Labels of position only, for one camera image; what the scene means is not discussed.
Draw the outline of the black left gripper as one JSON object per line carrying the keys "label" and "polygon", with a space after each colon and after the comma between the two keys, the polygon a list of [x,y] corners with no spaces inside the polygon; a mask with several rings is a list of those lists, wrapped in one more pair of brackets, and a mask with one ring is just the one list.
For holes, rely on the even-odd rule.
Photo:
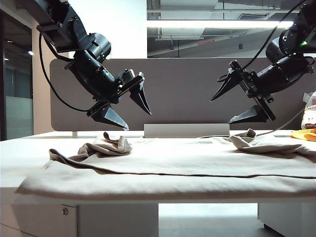
{"label": "black left gripper", "polygon": [[147,114],[151,109],[144,92],[144,74],[122,71],[116,78],[107,71],[99,71],[86,77],[86,90],[96,103],[86,111],[86,115],[96,122],[106,123],[129,130],[128,124],[112,109],[122,95],[130,92],[130,98]]}

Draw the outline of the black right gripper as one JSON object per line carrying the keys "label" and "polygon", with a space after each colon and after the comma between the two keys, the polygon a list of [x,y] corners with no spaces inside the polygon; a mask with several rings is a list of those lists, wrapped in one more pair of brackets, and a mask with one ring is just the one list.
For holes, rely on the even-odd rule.
{"label": "black right gripper", "polygon": [[230,67],[229,73],[211,101],[239,84],[248,98],[254,99],[256,104],[249,110],[231,118],[229,124],[274,121],[276,117],[267,105],[267,102],[273,101],[273,98],[270,94],[265,94],[259,90],[259,87],[255,84],[255,79],[258,79],[257,74],[254,71],[248,72],[242,69],[237,60],[232,61]]}

